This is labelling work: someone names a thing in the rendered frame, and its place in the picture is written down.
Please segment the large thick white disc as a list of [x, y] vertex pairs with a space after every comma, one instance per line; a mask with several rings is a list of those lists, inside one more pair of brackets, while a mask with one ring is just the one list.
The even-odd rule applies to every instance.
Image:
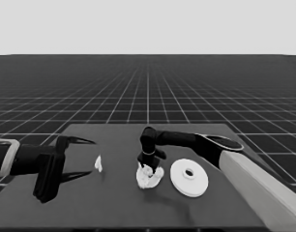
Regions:
[[191, 159], [178, 159], [170, 166], [170, 180], [174, 187], [188, 197], [201, 196], [209, 185], [204, 168]]

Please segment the small white T-shaped piece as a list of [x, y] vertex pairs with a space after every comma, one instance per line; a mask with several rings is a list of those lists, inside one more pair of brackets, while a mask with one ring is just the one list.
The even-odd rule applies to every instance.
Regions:
[[95, 169], [97, 169], [100, 173], [103, 171], [101, 155], [99, 155], [95, 161]]

